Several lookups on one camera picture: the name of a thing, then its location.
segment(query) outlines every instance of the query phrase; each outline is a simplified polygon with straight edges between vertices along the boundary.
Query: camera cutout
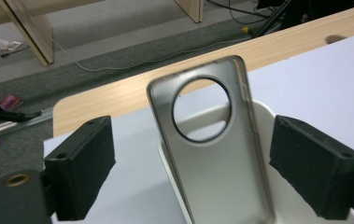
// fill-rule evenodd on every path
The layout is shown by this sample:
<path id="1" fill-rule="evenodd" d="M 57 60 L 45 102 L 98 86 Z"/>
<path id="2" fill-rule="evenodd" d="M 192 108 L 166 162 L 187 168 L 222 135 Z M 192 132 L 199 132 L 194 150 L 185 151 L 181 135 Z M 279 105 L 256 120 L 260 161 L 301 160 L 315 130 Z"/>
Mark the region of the camera cutout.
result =
<path id="1" fill-rule="evenodd" d="M 206 87 L 210 91 L 197 88 Z M 206 142 L 219 136 L 231 115 L 229 95 L 215 80 L 200 78 L 185 85 L 173 106 L 178 132 L 193 142 Z"/>

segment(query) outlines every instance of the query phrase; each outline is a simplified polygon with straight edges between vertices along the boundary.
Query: wooden tabletop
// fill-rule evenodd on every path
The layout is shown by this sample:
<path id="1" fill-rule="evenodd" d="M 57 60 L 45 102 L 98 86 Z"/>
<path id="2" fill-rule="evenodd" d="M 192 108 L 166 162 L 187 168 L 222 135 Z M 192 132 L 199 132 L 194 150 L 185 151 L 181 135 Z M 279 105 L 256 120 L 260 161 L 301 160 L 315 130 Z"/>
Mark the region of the wooden tabletop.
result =
<path id="1" fill-rule="evenodd" d="M 66 97 L 54 107 L 53 135 L 72 132 L 89 119 L 117 117 L 148 106 L 147 85 L 156 77 L 228 55 L 239 55 L 252 71 L 325 46 L 329 35 L 354 35 L 354 8 Z"/>

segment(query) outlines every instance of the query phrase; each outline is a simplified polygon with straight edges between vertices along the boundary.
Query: pink object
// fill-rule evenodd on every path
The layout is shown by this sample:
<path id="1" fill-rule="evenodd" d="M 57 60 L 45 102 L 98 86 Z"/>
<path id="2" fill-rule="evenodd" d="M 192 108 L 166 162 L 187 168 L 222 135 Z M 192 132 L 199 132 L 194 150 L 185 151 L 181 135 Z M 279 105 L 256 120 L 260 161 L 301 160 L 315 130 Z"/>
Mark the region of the pink object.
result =
<path id="1" fill-rule="evenodd" d="M 0 107 L 6 111 L 13 111 L 22 105 L 23 101 L 20 97 L 9 94 L 0 101 Z"/>

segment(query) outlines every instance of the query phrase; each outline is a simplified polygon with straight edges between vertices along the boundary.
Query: white paper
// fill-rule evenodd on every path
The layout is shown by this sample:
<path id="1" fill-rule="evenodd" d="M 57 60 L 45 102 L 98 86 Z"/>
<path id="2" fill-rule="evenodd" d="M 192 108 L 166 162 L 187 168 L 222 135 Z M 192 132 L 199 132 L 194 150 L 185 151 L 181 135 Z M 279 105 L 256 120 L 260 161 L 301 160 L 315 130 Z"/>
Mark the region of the white paper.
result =
<path id="1" fill-rule="evenodd" d="M 354 149 L 354 36 L 250 72 L 249 83 L 253 98 L 276 114 L 301 119 Z M 214 88 L 190 96 L 224 102 Z M 112 127 L 117 163 L 86 219 L 73 223 L 185 223 L 157 152 L 150 109 L 115 118 Z M 46 141 L 45 150 L 65 138 Z"/>

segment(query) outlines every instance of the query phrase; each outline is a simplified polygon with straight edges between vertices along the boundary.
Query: silver phone case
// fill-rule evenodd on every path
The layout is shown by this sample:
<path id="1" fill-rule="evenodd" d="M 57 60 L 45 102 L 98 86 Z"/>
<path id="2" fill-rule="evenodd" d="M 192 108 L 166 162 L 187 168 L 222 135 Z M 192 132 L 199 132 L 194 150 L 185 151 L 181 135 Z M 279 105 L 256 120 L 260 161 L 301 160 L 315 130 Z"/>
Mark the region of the silver phone case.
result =
<path id="1" fill-rule="evenodd" d="M 181 133 L 173 108 L 180 90 L 200 78 L 213 80 L 226 91 L 231 110 L 210 119 L 229 120 L 220 134 L 198 142 Z M 164 155 L 192 223 L 274 222 L 247 72 L 241 58 L 218 59 L 153 80 L 148 85 L 148 98 L 162 136 Z M 222 110 L 222 106 L 215 108 L 214 114 Z"/>

